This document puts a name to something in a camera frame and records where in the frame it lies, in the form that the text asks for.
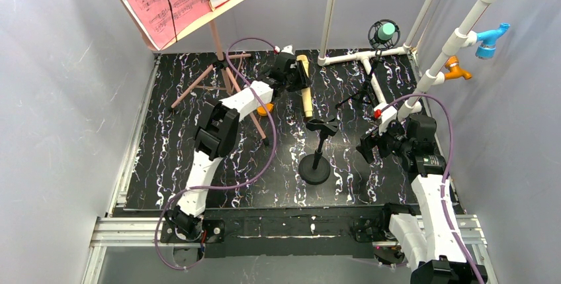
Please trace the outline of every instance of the white pvc pipe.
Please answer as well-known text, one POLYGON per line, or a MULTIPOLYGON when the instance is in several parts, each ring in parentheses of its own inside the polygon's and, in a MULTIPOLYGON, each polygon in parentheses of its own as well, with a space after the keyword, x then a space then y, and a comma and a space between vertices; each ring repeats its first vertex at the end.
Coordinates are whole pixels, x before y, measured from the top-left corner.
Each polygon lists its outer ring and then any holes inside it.
POLYGON ((415 23, 413 23, 413 27, 411 28, 411 31, 409 32, 409 35, 407 36, 407 39, 404 42, 404 48, 407 49, 411 48, 411 42, 413 41, 413 37, 417 34, 417 31, 419 30, 419 26, 421 25, 421 22, 425 18, 425 15, 427 14, 427 11, 429 10, 429 7, 431 6, 432 2, 433 0, 425 0, 419 14, 417 15, 417 19, 415 20, 415 23))
POLYGON ((333 16, 333 7, 335 6, 335 0, 327 0, 327 6, 325 7, 325 19, 324 19, 324 31, 322 32, 322 44, 320 45, 320 55, 319 58, 325 58, 325 53, 327 52, 327 40, 329 39, 329 29, 331 28, 331 18, 333 16))
MULTIPOLYGON (((381 56, 393 56, 394 54, 406 54, 407 51, 403 48, 403 47, 399 47, 399 48, 395 48, 395 49, 389 49, 389 50, 385 50, 382 51, 381 56)), ((337 57, 325 57, 322 60, 323 64, 320 64, 321 66, 328 66, 330 64, 338 64, 339 62, 347 62, 347 61, 355 61, 355 60, 360 60, 361 58, 367 57, 367 58, 373 58, 376 56, 376 52, 375 51, 362 51, 362 52, 355 52, 354 54, 346 54, 343 56, 337 56, 337 57)))
POLYGON ((374 72, 372 71, 372 66, 370 65, 370 58, 362 57, 361 62, 363 63, 367 74, 372 74, 372 80, 370 81, 370 84, 372 84, 372 88, 374 89, 374 94, 376 95, 378 102, 385 103, 386 98, 384 97, 380 84, 378 84, 378 80, 376 79, 376 76, 373 74, 374 72))
MULTIPOLYGON (((466 18, 462 21, 460 26, 454 30, 450 38, 444 43, 442 51, 438 58, 434 61, 430 69, 425 72, 423 77, 419 80, 417 87, 413 93, 425 93, 434 84, 440 69, 444 66, 446 61, 454 56, 462 45, 468 39, 468 33, 475 25, 479 17, 483 14, 485 9, 497 0, 477 0, 466 18)), ((407 100, 407 104, 403 104, 398 111, 398 119, 402 120, 411 114, 412 107, 419 101, 419 97, 411 97, 407 100)))

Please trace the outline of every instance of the microphone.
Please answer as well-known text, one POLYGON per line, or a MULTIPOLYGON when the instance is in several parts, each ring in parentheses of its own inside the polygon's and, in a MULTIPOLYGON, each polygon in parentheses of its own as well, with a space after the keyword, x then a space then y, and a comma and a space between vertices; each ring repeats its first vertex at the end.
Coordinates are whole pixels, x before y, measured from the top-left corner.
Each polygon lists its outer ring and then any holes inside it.
POLYGON ((375 50, 387 50, 400 41, 400 28, 394 21, 382 19, 376 21, 368 30, 368 43, 375 50))

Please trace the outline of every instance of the microphone stand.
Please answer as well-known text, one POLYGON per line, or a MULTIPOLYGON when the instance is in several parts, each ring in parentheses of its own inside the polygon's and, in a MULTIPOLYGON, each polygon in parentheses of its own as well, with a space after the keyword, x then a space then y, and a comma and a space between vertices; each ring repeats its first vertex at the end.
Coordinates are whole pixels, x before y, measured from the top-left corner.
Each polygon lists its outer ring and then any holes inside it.
POLYGON ((372 63, 372 69, 370 70, 370 73, 365 70, 365 79, 361 85, 361 88, 357 92, 354 92, 353 94, 348 96, 346 99, 335 104, 336 109, 350 100, 357 101, 365 105, 372 105, 372 107, 376 106, 376 103, 374 103, 373 99, 373 97, 376 97, 376 95, 374 95, 374 88, 372 87, 372 75, 378 67, 378 63, 380 62, 381 57, 382 51, 376 50, 376 56, 374 57, 374 62, 372 63))

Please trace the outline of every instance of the black microphone stand base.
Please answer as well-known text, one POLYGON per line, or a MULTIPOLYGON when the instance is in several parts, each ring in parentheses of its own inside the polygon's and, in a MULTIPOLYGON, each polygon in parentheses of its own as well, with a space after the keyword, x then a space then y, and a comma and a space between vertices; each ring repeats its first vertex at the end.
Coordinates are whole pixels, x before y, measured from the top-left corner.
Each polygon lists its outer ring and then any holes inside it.
POLYGON ((298 164, 298 173, 302 180, 310 185, 319 185, 325 183, 331 173, 331 165, 329 161, 319 154, 318 164, 314 169, 314 158, 317 154, 304 156, 298 164))

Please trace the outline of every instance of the black marble surface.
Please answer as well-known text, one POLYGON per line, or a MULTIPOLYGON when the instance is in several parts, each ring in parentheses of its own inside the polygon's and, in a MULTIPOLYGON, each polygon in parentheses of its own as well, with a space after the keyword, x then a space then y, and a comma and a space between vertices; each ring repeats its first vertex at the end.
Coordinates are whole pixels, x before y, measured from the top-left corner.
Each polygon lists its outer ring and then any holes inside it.
MULTIPOLYGON (((338 56, 357 50, 332 50, 338 56)), ((252 52, 241 72, 250 80, 267 64, 272 52, 252 52)), ((372 127, 367 117, 372 107, 347 103, 339 110, 333 106, 356 91, 363 80, 360 62, 345 62, 328 67, 316 64, 317 50, 297 51, 310 61, 314 117, 335 114, 340 120, 339 132, 324 144, 333 171, 318 186, 306 185, 298 175, 298 161, 312 154, 318 145, 316 132, 305 128, 300 93, 283 93, 275 101, 273 118, 277 127, 278 148, 274 160, 253 185, 230 191, 210 191, 208 208, 238 207, 303 207, 341 205, 383 205, 387 202, 416 203, 397 158, 368 165, 355 150, 359 138, 372 127)), ((126 210, 159 210, 168 197, 185 187, 193 161, 193 134, 202 102, 226 97, 225 91, 195 89, 170 115, 167 108, 213 61, 213 54, 165 54, 157 70, 146 123, 142 132, 136 164, 128 189, 126 210)), ((407 56, 383 57, 375 72, 386 100, 411 93, 415 79, 407 56)), ((222 75, 211 73, 202 85, 223 87, 222 75)), ((269 138, 273 129, 267 117, 259 122, 269 138)), ((235 185, 251 179, 267 162, 272 144, 264 146, 249 117, 240 123, 239 142, 232 154, 219 166, 213 185, 235 185)))

